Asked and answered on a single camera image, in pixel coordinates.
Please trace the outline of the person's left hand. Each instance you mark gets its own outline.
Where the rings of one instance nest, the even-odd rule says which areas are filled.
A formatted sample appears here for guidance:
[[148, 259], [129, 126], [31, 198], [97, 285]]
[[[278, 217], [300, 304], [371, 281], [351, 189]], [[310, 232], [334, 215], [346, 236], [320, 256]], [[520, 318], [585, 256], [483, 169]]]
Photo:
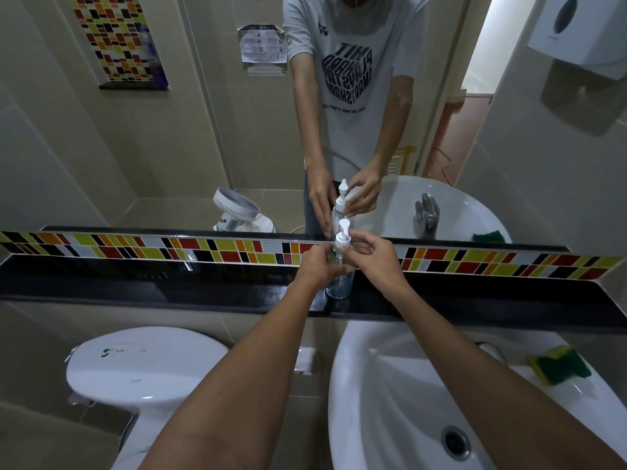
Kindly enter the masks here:
[[354, 272], [355, 268], [351, 265], [332, 265], [328, 261], [333, 246], [332, 243], [317, 244], [304, 253], [294, 280], [297, 287], [319, 292], [336, 277]]

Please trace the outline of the person's right hand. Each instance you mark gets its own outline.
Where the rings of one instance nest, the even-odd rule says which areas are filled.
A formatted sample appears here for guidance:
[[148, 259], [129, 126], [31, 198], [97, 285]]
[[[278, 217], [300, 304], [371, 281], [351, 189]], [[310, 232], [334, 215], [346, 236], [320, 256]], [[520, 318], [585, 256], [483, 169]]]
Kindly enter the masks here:
[[362, 272], [388, 301], [396, 303], [412, 293], [391, 241], [360, 230], [353, 230], [350, 235], [352, 244], [369, 248], [369, 268]]

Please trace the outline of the clear pump bottle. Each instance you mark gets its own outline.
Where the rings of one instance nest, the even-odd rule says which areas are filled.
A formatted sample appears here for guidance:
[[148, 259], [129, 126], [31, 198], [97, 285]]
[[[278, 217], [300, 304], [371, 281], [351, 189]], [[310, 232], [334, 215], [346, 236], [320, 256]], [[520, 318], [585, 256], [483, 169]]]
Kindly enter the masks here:
[[[352, 236], [350, 235], [351, 230], [352, 225], [349, 219], [344, 218], [339, 221], [339, 230], [335, 235], [333, 255], [331, 258], [339, 258], [340, 263], [345, 264], [341, 253], [341, 247], [352, 247]], [[352, 290], [354, 274], [355, 270], [349, 275], [333, 279], [325, 288], [326, 295], [334, 300], [343, 300], [347, 298]]]

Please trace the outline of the person's left forearm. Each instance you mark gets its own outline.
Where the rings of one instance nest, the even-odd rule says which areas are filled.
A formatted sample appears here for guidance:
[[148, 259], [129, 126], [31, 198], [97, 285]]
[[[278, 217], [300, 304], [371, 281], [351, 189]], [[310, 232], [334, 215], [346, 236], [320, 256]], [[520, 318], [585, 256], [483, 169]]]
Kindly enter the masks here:
[[296, 278], [179, 406], [138, 470], [268, 470], [307, 315], [323, 287], [313, 276]]

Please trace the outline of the person's right forearm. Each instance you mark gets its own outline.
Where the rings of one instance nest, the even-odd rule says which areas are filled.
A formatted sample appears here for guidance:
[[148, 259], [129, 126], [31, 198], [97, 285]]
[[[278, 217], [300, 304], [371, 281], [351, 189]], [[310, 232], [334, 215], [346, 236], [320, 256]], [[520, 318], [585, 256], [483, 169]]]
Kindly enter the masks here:
[[627, 470], [567, 410], [400, 282], [380, 289], [403, 316], [498, 470]]

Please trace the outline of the white wash basin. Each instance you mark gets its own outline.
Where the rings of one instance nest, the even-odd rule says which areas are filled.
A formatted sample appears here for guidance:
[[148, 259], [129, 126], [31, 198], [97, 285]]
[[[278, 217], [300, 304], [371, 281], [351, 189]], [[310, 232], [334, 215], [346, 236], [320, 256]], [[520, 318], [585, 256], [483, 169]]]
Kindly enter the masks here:
[[[566, 342], [543, 331], [474, 328], [508, 366], [568, 410], [627, 461], [627, 409], [592, 370], [587, 379], [545, 386], [527, 364]], [[335, 470], [496, 470], [408, 325], [349, 321], [330, 376], [328, 424]], [[472, 455], [458, 462], [444, 451], [442, 429], [457, 426]]]

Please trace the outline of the chrome faucet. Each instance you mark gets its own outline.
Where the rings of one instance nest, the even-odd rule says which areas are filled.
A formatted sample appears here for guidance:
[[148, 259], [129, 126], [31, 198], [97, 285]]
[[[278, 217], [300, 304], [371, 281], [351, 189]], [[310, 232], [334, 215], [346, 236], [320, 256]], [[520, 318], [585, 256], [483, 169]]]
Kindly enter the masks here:
[[488, 341], [477, 341], [475, 344], [484, 352], [488, 353], [490, 356], [493, 356], [499, 362], [505, 365], [508, 365], [506, 356], [502, 353], [502, 351], [496, 345]]

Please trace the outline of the black stone ledge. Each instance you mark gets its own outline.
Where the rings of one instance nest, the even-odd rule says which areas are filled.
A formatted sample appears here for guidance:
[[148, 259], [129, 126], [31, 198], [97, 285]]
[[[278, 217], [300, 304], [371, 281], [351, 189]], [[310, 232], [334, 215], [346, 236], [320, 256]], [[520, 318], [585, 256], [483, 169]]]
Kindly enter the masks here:
[[[0, 299], [264, 315], [295, 275], [285, 266], [18, 255], [0, 265]], [[594, 282], [404, 276], [454, 325], [627, 336], [627, 315]]]

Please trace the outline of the metal basin drain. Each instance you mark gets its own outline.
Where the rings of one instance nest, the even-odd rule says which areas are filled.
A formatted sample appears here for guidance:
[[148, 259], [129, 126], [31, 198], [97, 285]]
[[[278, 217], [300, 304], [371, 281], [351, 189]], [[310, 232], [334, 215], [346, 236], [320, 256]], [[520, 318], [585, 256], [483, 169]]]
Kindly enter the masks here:
[[444, 451], [455, 461], [467, 461], [472, 455], [472, 445], [466, 433], [457, 426], [446, 426], [441, 432]]

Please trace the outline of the white toilet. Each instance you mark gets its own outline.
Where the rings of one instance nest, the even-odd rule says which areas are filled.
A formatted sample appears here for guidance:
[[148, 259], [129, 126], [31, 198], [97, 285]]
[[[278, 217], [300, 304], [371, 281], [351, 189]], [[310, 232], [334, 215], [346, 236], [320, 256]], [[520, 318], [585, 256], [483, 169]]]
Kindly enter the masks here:
[[167, 326], [121, 330], [74, 347], [66, 358], [73, 392], [133, 415], [111, 470], [138, 470], [168, 419], [228, 350]]

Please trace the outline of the green yellow sponge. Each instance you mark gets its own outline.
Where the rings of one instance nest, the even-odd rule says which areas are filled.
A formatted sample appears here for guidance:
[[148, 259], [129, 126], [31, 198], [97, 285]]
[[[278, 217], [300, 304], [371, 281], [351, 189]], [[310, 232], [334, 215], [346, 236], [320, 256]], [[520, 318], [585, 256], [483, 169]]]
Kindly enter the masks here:
[[556, 386], [569, 379], [587, 379], [592, 371], [577, 351], [561, 345], [541, 355], [528, 356], [527, 364], [545, 386]]

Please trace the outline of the white paper towel dispenser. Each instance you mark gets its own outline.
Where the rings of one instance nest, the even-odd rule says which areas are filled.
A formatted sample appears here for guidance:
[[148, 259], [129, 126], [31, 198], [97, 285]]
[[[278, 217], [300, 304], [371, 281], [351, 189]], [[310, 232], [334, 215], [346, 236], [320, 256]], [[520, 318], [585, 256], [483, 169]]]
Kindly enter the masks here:
[[527, 45], [620, 79], [627, 73], [627, 0], [546, 0]]

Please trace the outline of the white wall fitting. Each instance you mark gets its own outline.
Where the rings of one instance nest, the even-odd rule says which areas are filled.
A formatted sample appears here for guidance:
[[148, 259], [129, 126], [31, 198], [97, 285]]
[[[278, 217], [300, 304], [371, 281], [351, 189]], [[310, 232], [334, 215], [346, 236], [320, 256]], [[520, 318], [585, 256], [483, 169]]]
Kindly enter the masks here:
[[313, 347], [300, 347], [297, 353], [294, 373], [312, 375], [315, 368], [317, 350]]

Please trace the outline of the wall mirror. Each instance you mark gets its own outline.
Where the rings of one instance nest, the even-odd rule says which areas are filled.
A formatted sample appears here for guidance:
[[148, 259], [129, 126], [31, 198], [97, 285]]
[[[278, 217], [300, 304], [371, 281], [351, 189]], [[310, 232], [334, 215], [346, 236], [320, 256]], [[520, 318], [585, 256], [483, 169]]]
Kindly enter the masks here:
[[0, 231], [211, 230], [220, 187], [330, 234], [421, 191], [468, 5], [488, 0], [0, 0]]

